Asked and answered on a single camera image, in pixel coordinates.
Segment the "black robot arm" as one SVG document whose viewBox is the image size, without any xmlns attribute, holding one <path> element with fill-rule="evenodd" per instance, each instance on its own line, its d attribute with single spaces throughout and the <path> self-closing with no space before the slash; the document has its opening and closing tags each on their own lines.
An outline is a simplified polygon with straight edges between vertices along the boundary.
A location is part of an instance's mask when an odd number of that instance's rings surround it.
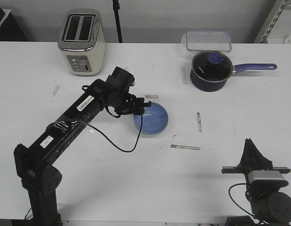
<svg viewBox="0 0 291 226">
<path fill-rule="evenodd" d="M 14 150 L 17 175 L 28 191 L 32 219 L 11 220 L 12 226 L 61 226 L 57 210 L 56 188 L 62 175 L 53 167 L 56 159 L 101 111 L 113 107 L 115 118 L 121 115 L 143 115 L 151 102 L 129 93 L 135 78 L 116 67 L 103 81 L 95 80 L 82 87 L 84 93 L 30 146 L 18 144 Z"/>
<path fill-rule="evenodd" d="M 275 167 L 247 138 L 241 161 L 237 166 L 223 166 L 223 174 L 245 176 L 245 197 L 251 212 L 245 216 L 227 217 L 227 226 L 288 226 L 291 222 L 291 197 L 280 192 L 289 183 L 283 175 L 290 173 L 287 167 Z"/>
</svg>

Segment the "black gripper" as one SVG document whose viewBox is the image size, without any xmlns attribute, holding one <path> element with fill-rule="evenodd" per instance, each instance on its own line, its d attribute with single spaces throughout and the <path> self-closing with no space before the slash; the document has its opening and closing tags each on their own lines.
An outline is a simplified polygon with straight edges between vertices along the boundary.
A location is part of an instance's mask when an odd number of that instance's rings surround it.
<svg viewBox="0 0 291 226">
<path fill-rule="evenodd" d="M 283 174 L 290 173 L 287 167 L 274 167 L 264 157 L 250 138 L 245 139 L 244 149 L 238 166 L 223 166 L 222 174 L 243 174 L 247 187 L 282 188 L 289 185 Z"/>
<path fill-rule="evenodd" d="M 152 102 L 145 102 L 143 97 L 136 97 L 135 95 L 128 94 L 127 99 L 117 108 L 114 112 L 118 115 L 143 115 L 145 113 L 145 107 L 151 107 Z"/>
</svg>

